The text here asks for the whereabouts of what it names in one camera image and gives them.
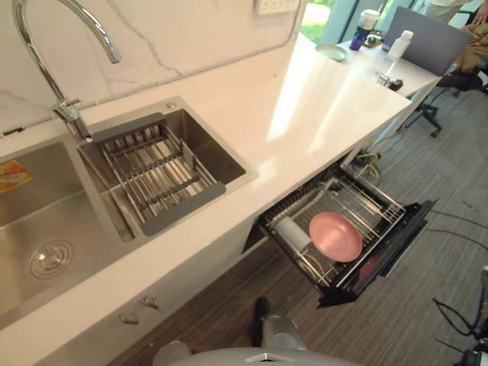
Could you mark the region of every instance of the faucet spout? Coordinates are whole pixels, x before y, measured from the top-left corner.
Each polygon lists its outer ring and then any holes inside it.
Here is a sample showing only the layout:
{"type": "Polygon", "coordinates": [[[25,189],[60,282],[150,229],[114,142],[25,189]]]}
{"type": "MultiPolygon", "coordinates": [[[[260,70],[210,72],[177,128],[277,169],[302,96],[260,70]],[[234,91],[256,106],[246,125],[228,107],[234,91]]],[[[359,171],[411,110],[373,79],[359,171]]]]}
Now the faucet spout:
{"type": "MultiPolygon", "coordinates": [[[[92,12],[88,8],[86,8],[78,0],[57,1],[69,8],[83,21],[83,23],[87,25],[88,28],[90,28],[93,34],[97,37],[101,46],[104,48],[108,59],[112,63],[120,62],[121,56],[119,50],[115,46],[114,41],[107,33],[104,26],[100,23],[100,21],[98,21],[98,19],[92,14],[92,12]]],[[[28,0],[11,0],[15,27],[17,28],[18,33],[21,35],[27,51],[29,52],[30,56],[46,79],[47,83],[53,90],[54,95],[58,99],[57,103],[53,107],[53,110],[68,124],[75,122],[76,120],[78,121],[78,124],[82,124],[82,122],[79,120],[80,118],[78,111],[70,103],[66,103],[66,96],[62,92],[61,88],[58,86],[56,80],[53,77],[53,74],[49,71],[42,55],[39,53],[39,50],[36,48],[34,42],[32,41],[32,36],[27,26],[27,2],[28,0]]]]}

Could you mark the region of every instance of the cabinet handle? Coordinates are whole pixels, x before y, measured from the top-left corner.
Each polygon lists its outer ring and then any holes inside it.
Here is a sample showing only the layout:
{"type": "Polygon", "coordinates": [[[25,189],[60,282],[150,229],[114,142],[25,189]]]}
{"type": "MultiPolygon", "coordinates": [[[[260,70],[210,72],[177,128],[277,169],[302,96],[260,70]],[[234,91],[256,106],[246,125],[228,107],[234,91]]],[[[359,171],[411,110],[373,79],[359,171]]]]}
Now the cabinet handle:
{"type": "Polygon", "coordinates": [[[137,316],[136,312],[132,312],[129,316],[125,316],[123,314],[120,314],[119,315],[119,320],[123,323],[123,324],[130,324],[130,325],[137,325],[139,324],[139,317],[137,316]]]}
{"type": "Polygon", "coordinates": [[[158,299],[154,296],[145,296],[143,298],[143,301],[141,302],[141,305],[144,305],[145,307],[151,307],[154,310],[159,310],[159,304],[158,304],[158,299]]]}

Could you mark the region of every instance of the chrome faucet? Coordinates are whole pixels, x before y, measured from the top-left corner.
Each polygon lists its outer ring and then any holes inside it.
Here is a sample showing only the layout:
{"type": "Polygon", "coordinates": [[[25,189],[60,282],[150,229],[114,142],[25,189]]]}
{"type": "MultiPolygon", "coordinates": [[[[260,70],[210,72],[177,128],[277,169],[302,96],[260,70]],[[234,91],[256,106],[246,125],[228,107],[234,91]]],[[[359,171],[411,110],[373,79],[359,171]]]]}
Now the chrome faucet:
{"type": "MultiPolygon", "coordinates": [[[[119,63],[121,60],[119,50],[114,44],[114,41],[108,35],[107,31],[104,29],[103,25],[97,20],[97,18],[78,0],[57,0],[61,4],[65,5],[72,12],[74,12],[78,17],[85,23],[88,28],[93,32],[93,34],[100,41],[101,46],[104,48],[108,58],[112,63],[119,63]]],[[[26,15],[26,5],[27,0],[11,0],[12,11],[14,15],[14,23],[17,27],[18,33],[21,35],[24,45],[27,48],[30,56],[36,63],[39,70],[42,72],[47,83],[53,90],[54,95],[57,97],[58,101],[52,107],[53,111],[58,115],[59,118],[63,119],[70,132],[81,139],[90,140],[91,136],[83,123],[80,113],[74,104],[79,102],[79,99],[68,100],[68,98],[63,94],[59,88],[53,75],[47,68],[43,57],[40,55],[36,46],[34,45],[31,37],[29,28],[27,27],[27,15],[26,15]]]]}

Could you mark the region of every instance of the white cabinet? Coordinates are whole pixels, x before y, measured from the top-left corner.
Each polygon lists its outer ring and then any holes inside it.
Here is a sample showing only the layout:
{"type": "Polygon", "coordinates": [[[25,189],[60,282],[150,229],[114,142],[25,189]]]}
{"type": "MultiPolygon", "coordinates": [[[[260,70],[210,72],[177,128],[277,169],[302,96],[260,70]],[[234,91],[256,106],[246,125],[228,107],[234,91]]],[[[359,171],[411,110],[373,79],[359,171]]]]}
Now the white cabinet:
{"type": "Polygon", "coordinates": [[[155,284],[141,289],[129,303],[43,359],[40,365],[107,364],[234,266],[242,258],[251,226],[249,219],[234,227],[155,284]],[[144,297],[156,299],[159,309],[142,305],[144,297]],[[120,315],[128,320],[135,316],[138,323],[122,323],[120,315]]]}

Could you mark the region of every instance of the dish drying rack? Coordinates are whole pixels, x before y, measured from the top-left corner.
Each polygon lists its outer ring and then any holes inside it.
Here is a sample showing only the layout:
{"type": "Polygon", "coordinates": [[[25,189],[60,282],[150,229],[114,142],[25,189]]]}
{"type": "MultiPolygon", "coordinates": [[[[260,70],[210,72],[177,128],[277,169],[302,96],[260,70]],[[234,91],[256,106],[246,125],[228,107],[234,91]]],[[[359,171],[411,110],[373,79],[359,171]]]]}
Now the dish drying rack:
{"type": "Polygon", "coordinates": [[[225,193],[164,120],[96,142],[146,235],[225,193]]]}
{"type": "Polygon", "coordinates": [[[381,240],[401,220],[405,209],[376,187],[340,169],[325,171],[268,210],[261,220],[307,277],[322,290],[343,286],[357,274],[381,240]],[[310,242],[298,251],[274,229],[290,217],[305,233],[312,218],[324,211],[346,217],[361,234],[363,250],[349,263],[334,262],[310,242]]]}

